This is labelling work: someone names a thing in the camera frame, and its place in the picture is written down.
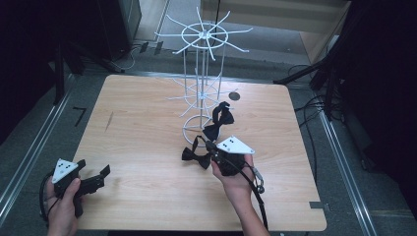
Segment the wooden table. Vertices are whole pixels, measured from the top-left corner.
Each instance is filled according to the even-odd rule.
[[[321,231],[324,212],[286,87],[222,83],[238,89],[235,123],[221,127],[220,140],[234,135],[253,148],[265,179],[262,198],[270,231]],[[101,90],[74,161],[85,159],[82,178],[110,164],[105,186],[86,196],[81,229],[241,230],[221,183],[195,161],[181,160],[188,104],[166,97],[184,90],[170,79],[109,76]],[[255,209],[258,203],[253,197]]]

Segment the black cable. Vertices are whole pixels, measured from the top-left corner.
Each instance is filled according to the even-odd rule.
[[[307,107],[318,107],[318,105],[319,104],[325,104],[324,102],[322,102],[322,101],[318,101],[318,102],[315,102],[315,103],[311,103],[311,104],[309,104],[309,105],[304,105],[304,106],[302,106],[302,107],[298,107],[298,108],[295,108],[294,109],[294,111],[295,112],[298,112],[298,111],[300,111],[300,110],[304,110],[305,108],[307,108]]]
[[[306,109],[307,109],[307,107],[305,107],[304,110],[303,110],[304,121],[307,120],[307,117],[306,117]],[[313,177],[314,177],[314,182],[317,185],[317,155],[316,155],[316,146],[314,145],[313,137],[312,137],[312,134],[310,132],[309,123],[306,122],[305,124],[306,124],[307,134],[309,135],[310,142],[312,144],[312,149],[313,149],[313,160],[314,160],[314,171],[313,171],[314,172],[314,176]]]
[[[308,106],[310,106],[310,105],[312,105],[312,104],[316,104],[316,103],[310,103],[310,102],[312,102],[313,100],[315,100],[315,99],[317,99],[317,98],[320,98],[320,97],[325,97],[325,96],[324,96],[324,95],[317,95],[317,96],[315,96],[315,97],[311,98],[309,101],[307,101],[307,103],[306,103],[304,106],[302,106],[302,107],[300,107],[300,108],[295,108],[294,110],[295,110],[295,111],[303,110],[304,108],[306,108],[306,107],[308,107]]]
[[[48,210],[48,214],[46,215],[46,218],[49,218],[49,213],[51,212],[52,208],[55,207],[55,205],[58,203],[59,198],[56,198],[55,202],[52,204],[52,206]]]
[[[306,67],[306,68],[307,68],[307,67],[309,67],[309,65],[295,65],[295,66],[290,67],[290,68],[288,69],[288,71],[287,71],[288,76],[291,76],[291,73],[290,73],[290,72],[291,72],[291,70],[292,70],[292,69],[294,69],[294,68],[297,68],[297,67]],[[313,77],[312,77],[312,73],[313,73],[313,72],[310,72],[310,73],[309,73],[310,79],[313,79]]]
[[[215,25],[218,23],[218,12],[220,11],[220,0],[217,2],[217,13],[215,14]],[[215,45],[215,40],[212,42],[211,47]]]
[[[255,173],[255,171],[254,171],[254,166],[251,166],[246,160],[245,160],[245,163],[248,165],[248,166],[244,166],[244,167],[249,167],[249,169],[251,169],[251,171],[252,171],[252,174],[254,175],[254,179],[255,179],[255,184],[256,184],[256,186],[257,186],[257,190],[258,190],[258,179],[257,179],[257,174]]]
[[[288,84],[290,82],[293,82],[293,81],[295,81],[295,80],[297,80],[297,79],[299,79],[299,78],[301,78],[301,77],[303,77],[307,74],[315,72],[316,70],[321,68],[324,64],[325,64],[324,60],[319,61],[316,64],[311,65],[311,66],[307,67],[306,69],[303,69],[303,70],[295,73],[294,75],[291,75],[291,76],[289,76],[287,78],[284,78],[284,79],[273,81],[273,83],[275,85],[286,85],[286,84]]]
[[[254,182],[251,181],[251,179],[249,179],[249,177],[245,174],[245,172],[242,171],[242,169],[238,168],[230,160],[228,160],[227,158],[224,158],[224,160],[227,161],[227,163],[229,163],[231,166],[233,166],[234,168],[239,170],[239,173],[248,181],[249,186],[251,187],[252,191],[254,192],[255,198],[257,198],[258,204],[260,206],[261,215],[262,215],[262,219],[263,219],[263,222],[264,222],[264,227],[268,230],[268,221],[267,221],[267,214],[265,212],[265,204],[264,204],[264,201],[262,200],[262,198],[260,196],[260,193],[258,192],[257,187],[255,187]]]
[[[45,184],[46,181],[48,181],[49,177],[51,177],[53,175],[54,170],[52,170],[51,172],[47,173],[45,175],[45,177],[43,177],[42,182],[40,183],[40,188],[39,188],[39,206],[40,206],[40,214],[43,218],[43,220],[45,220],[46,222],[48,221],[48,215],[45,212],[45,207],[44,207],[44,199],[43,199],[43,192],[44,192],[44,188],[45,188]]]
[[[319,114],[320,114],[320,112],[322,112],[323,111],[323,109],[319,109],[319,110],[317,110],[317,111],[315,111],[315,113],[313,113],[312,115],[310,115],[308,118],[307,118],[307,120],[304,120],[304,122],[303,123],[301,123],[300,125],[298,125],[298,127],[299,128],[301,128],[301,127],[303,127],[304,125],[306,125],[309,121],[311,121],[311,120],[313,120],[313,119],[315,119]]]

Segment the cable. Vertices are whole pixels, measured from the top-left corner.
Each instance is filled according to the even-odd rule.
[[[315,63],[314,65],[311,65],[311,66],[307,67],[306,69],[303,69],[303,70],[295,73],[294,75],[291,75],[291,76],[286,77],[284,79],[273,81],[273,83],[275,85],[287,85],[288,83],[291,83],[295,80],[298,80],[299,78],[301,78],[301,77],[303,77],[307,74],[311,74],[311,73],[315,72],[316,70],[321,68],[324,64],[325,64],[324,60],[321,60],[321,61]]]
[[[268,220],[267,220],[267,214],[265,212],[265,204],[264,204],[264,201],[262,200],[262,198],[260,196],[260,193],[258,192],[258,188],[255,187],[254,182],[251,181],[251,179],[249,179],[249,177],[245,174],[245,172],[242,171],[242,169],[238,168],[235,164],[233,164],[227,158],[224,158],[224,160],[227,161],[227,163],[229,163],[231,166],[233,166],[234,168],[236,168],[237,170],[239,170],[239,173],[248,181],[249,186],[251,187],[252,191],[254,192],[255,198],[257,199],[258,204],[260,206],[261,215],[262,215],[262,219],[263,219],[263,222],[264,222],[264,227],[268,230]]]
[[[49,218],[49,213],[51,212],[51,210],[53,209],[53,207],[55,207],[55,205],[58,203],[59,198],[56,198],[55,202],[52,204],[52,206],[49,208],[48,210],[48,214],[46,215],[46,218]]]
[[[220,0],[217,2],[217,13],[215,14],[215,25],[218,23],[218,12],[220,11]],[[214,40],[211,44],[211,47],[215,45],[216,40]]]
[[[131,50],[131,52],[130,52],[130,55],[131,55],[131,58],[132,58],[132,60],[133,60],[133,63],[132,63],[132,65],[130,66],[130,67],[120,67],[119,65],[117,65],[116,63],[114,63],[114,62],[110,62],[111,64],[113,64],[115,67],[117,67],[117,68],[119,68],[120,70],[129,70],[129,69],[132,69],[132,67],[133,66],[135,66],[135,62],[136,62],[136,60],[135,60],[135,58],[133,57],[133,52],[136,50],[136,49],[138,49],[138,48],[141,48],[140,46],[138,46],[138,47],[135,47],[135,48],[133,48],[132,50]]]
[[[291,76],[291,73],[290,73],[291,70],[294,69],[294,68],[297,68],[297,67],[309,67],[309,65],[295,65],[295,66],[290,67],[287,71],[288,76]],[[313,72],[309,73],[310,79],[313,79],[312,73]]]
[[[312,145],[313,161],[314,161],[313,177],[314,177],[314,181],[315,181],[316,185],[317,185],[317,181],[318,181],[318,172],[317,172],[317,166],[318,165],[317,165],[316,146],[315,146],[315,143],[314,143],[314,140],[313,140],[313,137],[312,137],[310,127],[309,127],[308,123],[309,123],[309,121],[315,119],[320,114],[320,112],[324,111],[324,108],[325,108],[325,103],[324,102],[318,101],[318,102],[312,103],[315,99],[318,99],[318,98],[321,98],[321,97],[325,97],[325,96],[324,95],[314,96],[309,101],[307,101],[307,103],[304,106],[294,109],[295,112],[298,112],[298,111],[301,111],[301,110],[303,111],[304,121],[299,124],[299,128],[301,128],[303,126],[306,126],[307,134],[309,136],[309,139],[310,139],[310,142],[311,142],[311,145]],[[307,111],[307,108],[310,108],[310,107],[315,107],[315,108],[320,108],[320,109],[317,109],[313,114],[307,116],[306,111]],[[332,103],[330,105],[330,111],[339,111],[339,110],[341,110],[339,104]]]
[[[257,185],[257,189],[258,189],[258,187],[259,187],[259,184],[258,184],[258,179],[256,178],[256,176],[257,176],[257,174],[255,173],[255,171],[254,171],[254,168],[255,168],[255,166],[251,166],[246,160],[245,160],[245,163],[248,165],[248,166],[244,166],[244,167],[249,167],[249,169],[251,169],[251,171],[252,171],[252,174],[254,174],[254,179],[255,179],[255,184]]]
[[[40,206],[40,214],[41,217],[43,218],[43,220],[45,220],[46,222],[48,222],[48,213],[45,212],[45,207],[44,207],[44,199],[43,199],[43,192],[44,192],[44,188],[45,188],[45,184],[46,181],[48,181],[49,177],[51,177],[53,175],[54,169],[52,171],[50,171],[49,173],[47,173],[45,175],[45,177],[43,177],[42,182],[40,183],[40,188],[39,188],[39,206]]]

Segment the left hand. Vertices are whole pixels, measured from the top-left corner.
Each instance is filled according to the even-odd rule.
[[[71,182],[65,191],[62,200],[55,197],[52,177],[47,182],[49,228],[48,235],[75,235],[78,227],[78,220],[75,217],[73,198],[80,189],[81,180],[76,178]]]

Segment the human hand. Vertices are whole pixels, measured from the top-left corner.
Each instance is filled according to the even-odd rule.
[[[248,176],[251,181],[254,181],[254,174],[250,169],[254,166],[254,160],[251,154],[244,155],[245,161],[250,165],[242,169],[243,173]],[[243,234],[248,236],[269,235],[267,229],[263,226],[260,218],[255,212],[252,202],[252,189],[241,173],[235,176],[223,176],[215,161],[211,161],[212,174],[217,177],[223,184],[224,192],[227,198],[233,204],[237,215],[242,224]]]
[[[75,208],[73,199],[77,191],[80,189],[81,180],[74,179],[65,191],[62,200],[55,197],[52,178],[47,182],[47,196],[49,228],[48,235],[75,235],[77,232],[78,220],[75,217]]]
[[[244,155],[245,161],[250,165],[254,166],[253,157],[251,154]],[[248,176],[248,178],[253,181],[254,174],[250,169],[250,166],[246,166],[242,171]],[[248,181],[243,177],[242,174],[238,173],[234,176],[223,176],[221,175],[220,169],[215,161],[211,161],[212,174],[220,180],[223,184],[224,192],[226,193],[227,198],[233,204],[234,207],[239,205],[252,205],[251,203],[251,194],[252,189]]]

